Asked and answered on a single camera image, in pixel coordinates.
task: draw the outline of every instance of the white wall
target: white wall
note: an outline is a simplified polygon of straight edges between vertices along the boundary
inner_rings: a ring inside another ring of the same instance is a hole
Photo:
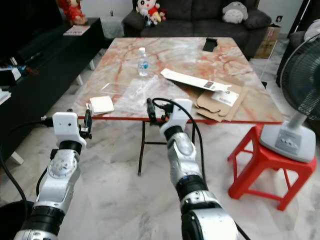
[[[268,14],[275,22],[277,16],[283,16],[279,25],[281,33],[290,32],[303,0],[260,0],[258,9]]]
[[[83,0],[82,11],[88,17],[126,16],[132,10],[132,0]]]

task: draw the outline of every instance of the marble floor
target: marble floor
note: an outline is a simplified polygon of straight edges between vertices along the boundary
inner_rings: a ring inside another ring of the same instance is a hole
[[[260,79],[268,82],[267,90],[281,112],[289,117],[293,109],[275,83],[286,44],[286,40],[280,40],[270,60],[252,59],[250,63]],[[95,64],[100,59],[98,54],[94,58]],[[83,71],[84,82],[91,73],[89,69]],[[80,88],[76,82],[72,84],[48,116],[71,107]],[[227,157],[251,127],[248,124],[199,125],[209,189],[252,240],[319,240],[319,168],[285,211],[278,211],[274,200],[251,195],[244,195],[240,200],[229,197],[233,174]],[[87,141],[87,150],[81,154],[81,176],[61,225],[59,239],[182,239],[179,200],[170,182],[165,146],[145,147],[142,176],[137,176],[141,129],[141,123],[135,121],[94,121],[93,138]],[[158,131],[156,127],[147,127],[147,139],[159,140]],[[7,162],[28,200],[36,198],[37,180],[48,164],[55,142],[52,129],[36,128],[17,149],[24,164],[17,166],[12,161]],[[319,147],[316,155],[320,157]],[[249,156],[244,154],[239,160],[243,167]],[[294,181],[296,175],[290,173],[289,176]],[[252,188],[283,195],[285,178],[281,171],[266,171]],[[20,200],[4,174],[0,180],[0,200],[0,204]]]

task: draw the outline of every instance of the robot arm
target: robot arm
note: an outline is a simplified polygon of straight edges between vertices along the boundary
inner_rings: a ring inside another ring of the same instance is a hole
[[[175,99],[174,102],[191,111],[190,100]],[[151,99],[147,103],[151,125],[156,125]],[[176,105],[166,107],[172,112],[166,113],[169,116],[166,123],[159,124],[160,134],[167,140],[170,178],[180,200],[183,240],[236,240],[236,224],[208,191],[196,162],[196,148],[183,132],[188,116]]]
[[[47,167],[46,180],[30,217],[15,240],[57,240],[80,176],[80,154],[87,144],[84,138],[91,137],[90,111],[86,112],[83,128],[78,126],[78,116],[73,112],[57,112],[52,121],[59,149]]]

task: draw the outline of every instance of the electric fan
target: electric fan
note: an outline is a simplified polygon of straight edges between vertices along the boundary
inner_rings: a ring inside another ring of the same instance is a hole
[[[320,34],[302,43],[281,73],[281,89],[297,110],[282,125],[265,125],[260,143],[292,160],[309,163],[315,157],[316,135],[302,126],[309,118],[320,120]]]

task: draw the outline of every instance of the red plastic stool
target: red plastic stool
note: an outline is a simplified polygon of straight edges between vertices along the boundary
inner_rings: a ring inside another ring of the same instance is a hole
[[[316,170],[316,157],[309,163],[291,160],[287,157],[279,155],[259,143],[263,125],[257,125],[250,129],[239,145],[228,157],[228,161],[233,161],[233,184],[229,188],[229,196],[233,199],[239,199],[243,194],[252,194],[280,202],[277,206],[278,210],[285,210],[290,201],[294,198],[300,188],[305,184],[308,178]],[[252,141],[253,151],[246,150],[247,144]],[[252,154],[252,158],[245,166],[243,171],[237,177],[237,159],[236,156],[240,152]],[[259,177],[265,169],[283,169],[288,192],[284,197],[279,197],[267,192],[250,190],[249,187]],[[290,184],[287,170],[294,171],[298,174],[298,178],[293,185]]]

